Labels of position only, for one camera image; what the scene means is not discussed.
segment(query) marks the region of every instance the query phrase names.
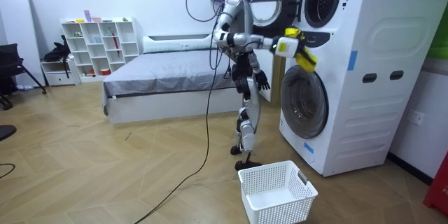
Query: bed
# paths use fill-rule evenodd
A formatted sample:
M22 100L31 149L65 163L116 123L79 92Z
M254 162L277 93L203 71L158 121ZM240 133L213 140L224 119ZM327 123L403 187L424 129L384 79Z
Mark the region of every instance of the bed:
M165 38L143 38L145 53L104 79L103 108L111 123L206 113L214 77L214 70L209 66L209 50L205 50L210 46L210 37ZM242 96L226 73L228 62L229 58L223 55L216 71L210 113L241 108Z

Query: white pillow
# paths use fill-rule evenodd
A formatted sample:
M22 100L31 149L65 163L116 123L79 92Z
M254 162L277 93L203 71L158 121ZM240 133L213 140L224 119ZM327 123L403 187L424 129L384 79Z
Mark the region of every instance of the white pillow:
M189 50L209 50L210 49L211 34L205 38L193 38L193 39L167 39L167 40L155 40L149 36L142 38L143 53L165 53L165 52L178 52ZM212 49L216 49L216 44L212 42Z

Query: drawer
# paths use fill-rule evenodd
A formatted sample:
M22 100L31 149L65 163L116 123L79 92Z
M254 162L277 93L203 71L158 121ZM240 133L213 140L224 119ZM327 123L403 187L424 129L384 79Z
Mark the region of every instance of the drawer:
M69 78L67 78L65 73L47 74L47 81L50 85L75 85L71 73L69 73Z

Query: basket handle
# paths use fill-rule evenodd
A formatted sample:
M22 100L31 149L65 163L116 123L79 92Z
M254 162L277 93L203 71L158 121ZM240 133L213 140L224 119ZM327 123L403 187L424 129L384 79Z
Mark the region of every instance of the basket handle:
M306 185L308 184L308 178L305 176L305 174L303 174L302 171L299 170L298 172L299 178L302 180L302 182Z

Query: wooden floor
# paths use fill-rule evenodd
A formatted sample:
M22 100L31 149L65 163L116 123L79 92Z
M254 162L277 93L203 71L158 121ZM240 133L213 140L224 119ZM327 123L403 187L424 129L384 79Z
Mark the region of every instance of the wooden floor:
M0 142L0 223L132 224L202 163L204 116L111 125L100 83L15 94L0 124L17 133ZM293 160L318 197L306 223L448 223L421 204L428 189L390 162L323 178L279 130L279 109L265 106L254 161ZM248 223L231 156L235 114L212 115L209 160L144 223ZM0 174L7 172L0 167Z

